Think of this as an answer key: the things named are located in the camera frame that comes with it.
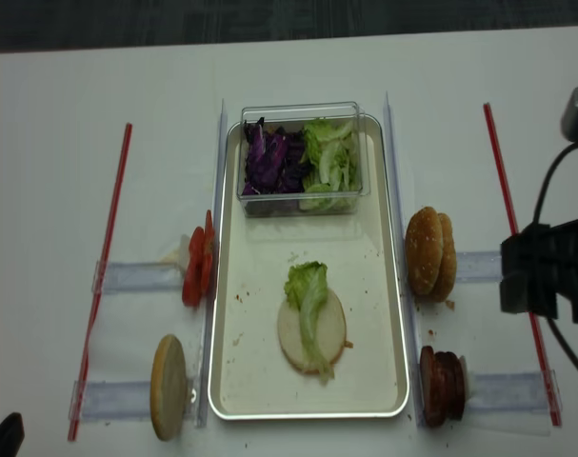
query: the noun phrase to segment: red rod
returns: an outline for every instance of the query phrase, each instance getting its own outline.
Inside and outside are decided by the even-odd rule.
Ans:
[[[119,205],[119,194],[121,193],[121,185],[124,182],[124,172],[126,171],[126,163],[128,162],[128,149],[130,149],[130,138],[132,136],[132,124],[126,124],[124,132],[124,143],[121,147],[121,155],[119,156],[119,165],[117,166],[117,176],[115,178],[115,188],[113,189],[113,197],[110,201],[109,219],[107,220],[107,232],[105,233],[105,243],[102,245],[102,253],[100,254],[100,271],[99,277],[104,277],[107,261],[109,260],[110,242],[113,238],[113,229],[115,228],[115,216],[117,215],[117,206]],[[88,330],[86,331],[86,342],[83,345],[83,355],[81,356],[81,368],[79,370],[79,384],[83,384],[88,379],[88,347],[90,345],[91,328],[96,320],[96,313],[100,306],[100,292],[94,292],[91,299],[90,321],[88,322]],[[75,409],[75,416],[79,417],[81,412],[81,402],[83,400],[83,391],[79,394],[77,406]],[[73,442],[77,439],[77,429],[79,428],[79,419],[70,421],[69,441]]]
[[[498,170],[498,178],[500,179],[500,187],[502,195],[505,199],[505,208],[507,209],[508,225],[510,226],[510,233],[516,234],[519,232],[517,228],[517,218],[515,217],[515,209],[513,207],[513,200],[510,196],[510,188],[508,187],[507,174],[505,172],[505,163],[502,160],[502,152],[500,151],[500,143],[498,142],[498,135],[496,133],[496,125],[491,114],[491,106],[489,103],[483,105],[483,112],[486,115],[486,122],[488,123],[489,141],[494,152],[494,160],[496,161],[496,169]],[[557,397],[555,396],[555,389],[553,387],[553,380],[551,378],[551,368],[548,364],[547,350],[545,349],[545,341],[543,340],[543,333],[540,330],[538,317],[534,314],[529,314],[529,322],[532,326],[532,334],[534,335],[534,344],[536,345],[536,353],[538,354],[538,364],[543,373],[545,380],[545,387],[547,388],[548,406],[551,415],[551,422],[554,427],[562,425],[562,416],[559,410]]]

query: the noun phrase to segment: tomato slice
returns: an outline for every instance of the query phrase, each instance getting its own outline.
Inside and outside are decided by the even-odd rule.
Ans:
[[[189,266],[185,273],[185,281],[183,281],[183,305],[186,307],[197,307],[202,298],[200,291],[200,282],[202,276],[202,268],[193,262],[193,258],[189,260]]]
[[[202,263],[202,257],[204,255],[204,229],[201,227],[196,227],[191,235],[191,240],[189,241],[189,264],[194,262],[195,265],[200,265]]]
[[[214,246],[214,226],[212,225],[212,214],[210,210],[206,211],[206,224],[204,231],[204,252],[212,253]]]
[[[204,231],[204,258],[202,261],[202,281],[200,289],[202,293],[209,290],[210,275],[212,273],[212,254],[214,253],[214,226],[212,225],[212,213],[206,211],[206,224]]]
[[[202,280],[200,281],[200,290],[202,293],[209,291],[210,273],[212,271],[212,254],[204,254],[204,261],[202,262]]]

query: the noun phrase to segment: white surface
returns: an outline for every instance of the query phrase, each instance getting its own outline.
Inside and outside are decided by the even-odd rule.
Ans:
[[[392,416],[405,405],[407,366],[398,289],[391,256],[381,130],[371,126],[371,193],[355,214],[246,218],[235,196],[239,130],[229,137],[221,270],[210,372],[212,403],[240,416]],[[291,265],[320,261],[341,297],[347,348],[325,386],[285,359],[277,336],[278,310]]]
[[[416,430],[409,404],[389,421],[226,424],[211,414],[206,429],[167,444],[147,423],[81,426],[78,442],[66,441],[126,122],[134,132],[111,256],[150,260],[175,248],[210,206],[221,97],[230,124],[244,106],[346,99],[381,119],[387,90],[401,156],[446,155],[454,173],[443,179],[457,183],[493,167],[482,111],[489,101],[523,226],[565,144],[559,119],[577,85],[578,28],[0,55],[0,421],[13,410],[24,415],[20,455],[578,455],[578,377],[546,329],[564,404],[564,427],[548,438],[457,425]],[[508,235],[490,177],[444,195],[433,189],[440,178],[432,164],[439,165],[412,170],[414,182],[427,176],[423,198],[476,225],[490,242],[481,248]],[[169,195],[182,198],[163,204]],[[578,159],[570,157],[553,179],[544,217],[558,223],[577,215]],[[455,230],[456,248],[474,247],[474,230]],[[578,350],[567,307],[561,315]],[[519,322],[525,316],[501,319],[527,327]],[[159,336],[142,324],[132,332]],[[529,334],[503,353],[480,339],[469,343],[490,360],[533,348]]]

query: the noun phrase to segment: food crumb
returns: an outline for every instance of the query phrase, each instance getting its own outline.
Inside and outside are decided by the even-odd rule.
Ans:
[[[240,338],[242,338],[242,335],[244,335],[244,333],[240,333],[240,334],[238,335],[238,337],[237,337],[235,340],[233,340],[232,343],[233,343],[234,346],[238,346],[238,345],[240,344]]]

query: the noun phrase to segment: clear plastic holder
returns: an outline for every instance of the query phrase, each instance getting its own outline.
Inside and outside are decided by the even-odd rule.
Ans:
[[[221,115],[219,118],[218,127],[218,156],[216,164],[216,186],[213,195],[213,217],[212,221],[216,233],[219,232],[222,189],[224,186],[225,177],[225,157],[226,157],[226,133],[227,133],[227,112],[225,103],[223,102],[221,108]],[[178,323],[177,326],[184,331],[184,338],[179,338],[183,344],[184,351],[188,360],[188,385],[189,395],[186,398],[185,419],[190,419],[194,422],[196,427],[205,427],[208,419],[208,395],[207,385],[209,376],[209,343],[210,333],[212,329],[213,307],[216,300],[216,284],[218,275],[218,236],[214,243],[214,264],[211,269],[209,294],[204,297],[204,302],[200,304],[200,308],[185,316],[187,320],[184,323]],[[143,365],[152,363],[153,352],[150,353],[150,361],[142,360],[144,348],[149,348],[146,343],[142,347],[132,348],[126,341],[133,337],[134,332],[138,329],[127,328],[127,326],[117,326],[118,323],[123,323],[123,318],[120,311],[112,312],[114,306],[121,305],[120,303],[113,303],[113,300],[120,299],[125,296],[127,300],[134,302],[138,297],[145,297],[150,295],[153,297],[148,302],[145,300],[143,304],[134,305],[135,307],[143,306],[145,308],[159,303],[170,304],[171,307],[176,304],[177,307],[183,307],[180,299],[180,290],[183,285],[183,274],[177,265],[172,263],[117,263],[108,262],[104,266],[98,263],[94,272],[94,280],[92,284],[92,293],[102,294],[102,300],[97,316],[97,321],[94,327],[102,327],[98,331],[105,334],[105,337],[100,337],[104,341],[95,341],[95,338],[90,338],[89,353],[103,353],[107,351],[114,351],[118,353],[117,359],[125,358],[117,365],[122,365],[124,372],[130,372],[130,377],[138,377],[140,374],[133,372],[132,365]],[[163,292],[170,292],[171,297]],[[138,321],[138,317],[134,317],[132,323]],[[112,334],[117,335],[120,340],[123,339],[123,345],[109,348],[106,343],[110,342]],[[103,374],[94,374],[92,376],[92,367],[90,366],[90,378],[88,381],[81,383],[75,382],[73,386],[72,396],[70,400],[69,419],[72,421],[79,420],[83,422],[95,421],[111,421],[111,420],[148,420],[150,418],[149,410],[149,387],[150,372],[142,373],[142,380],[123,380],[117,379],[121,375],[117,374],[112,366],[113,363],[107,362],[103,365]],[[109,379],[104,374],[104,368],[112,372]],[[104,380],[92,379],[99,376],[105,376]]]
[[[409,346],[409,375],[418,427],[425,427],[424,400],[420,380],[419,353],[422,346],[422,325],[416,303],[408,284],[404,234],[406,214],[403,211],[398,171],[398,151],[393,137],[392,112],[388,95],[384,104],[385,158],[390,220],[393,227],[399,288]],[[456,287],[459,283],[497,283],[502,278],[500,252],[458,252]],[[451,348],[458,356],[460,347]],[[540,371],[476,373],[468,372],[468,398],[462,424],[520,434],[547,435],[550,432],[546,387]]]
[[[335,127],[351,122],[350,142],[356,164],[353,189],[318,193],[272,193],[245,195],[246,163],[249,145],[241,130],[240,169],[236,196],[247,217],[293,216],[311,214],[345,214],[357,210],[358,197],[368,195],[369,164],[364,113],[354,102],[292,105],[278,107],[254,107],[242,110],[241,125],[255,124],[265,119],[264,130],[282,127],[287,133],[299,131],[304,123],[314,119],[326,119]]]

